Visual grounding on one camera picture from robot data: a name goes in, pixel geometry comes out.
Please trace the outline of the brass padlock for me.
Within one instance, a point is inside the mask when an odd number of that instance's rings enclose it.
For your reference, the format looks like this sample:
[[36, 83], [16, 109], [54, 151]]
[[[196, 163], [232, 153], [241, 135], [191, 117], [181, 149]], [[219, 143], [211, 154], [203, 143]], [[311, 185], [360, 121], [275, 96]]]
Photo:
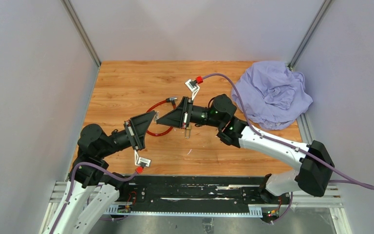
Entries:
[[190, 139], [191, 136], [191, 128], [187, 127], [185, 128], [185, 139]]

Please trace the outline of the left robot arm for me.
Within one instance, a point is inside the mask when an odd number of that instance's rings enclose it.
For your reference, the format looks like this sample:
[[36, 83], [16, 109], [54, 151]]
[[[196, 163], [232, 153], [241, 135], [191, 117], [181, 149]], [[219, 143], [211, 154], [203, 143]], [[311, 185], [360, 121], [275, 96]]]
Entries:
[[[145, 136], [155, 115], [150, 111], [132, 117], [124, 122], [123, 130], [114, 130], [110, 135], [98, 124], [81, 130], [66, 190], [44, 233], [87, 234], [114, 201], [129, 197], [125, 183], [151, 165], [151, 160], [140, 157], [138, 152], [145, 148]], [[104, 158], [127, 148], [134, 151], [134, 173], [124, 177], [109, 172]]]

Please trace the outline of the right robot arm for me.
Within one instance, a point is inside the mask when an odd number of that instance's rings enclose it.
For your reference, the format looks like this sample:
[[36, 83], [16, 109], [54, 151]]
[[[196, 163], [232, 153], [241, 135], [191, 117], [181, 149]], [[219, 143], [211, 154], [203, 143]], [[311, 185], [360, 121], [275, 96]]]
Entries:
[[316, 140], [311, 144], [293, 142], [266, 133], [237, 118], [236, 110], [225, 94], [216, 96], [209, 107], [194, 105], [190, 98], [183, 97], [181, 103], [157, 123], [180, 129], [187, 129], [191, 124], [216, 127], [217, 137], [224, 144], [261, 152], [289, 165], [292, 170], [288, 172], [265, 176], [259, 189], [259, 197], [265, 203], [294, 191], [324, 196], [334, 163], [323, 143]]

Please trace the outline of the small silver key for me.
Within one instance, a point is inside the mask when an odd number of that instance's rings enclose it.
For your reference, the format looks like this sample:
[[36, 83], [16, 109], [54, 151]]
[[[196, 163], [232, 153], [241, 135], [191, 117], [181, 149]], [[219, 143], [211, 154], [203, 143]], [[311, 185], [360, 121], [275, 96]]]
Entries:
[[154, 118], [153, 118], [153, 122], [155, 123], [155, 124], [158, 124], [157, 123], [157, 120], [160, 118], [159, 117], [159, 111], [154, 111], [155, 112], [155, 115], [154, 115]]

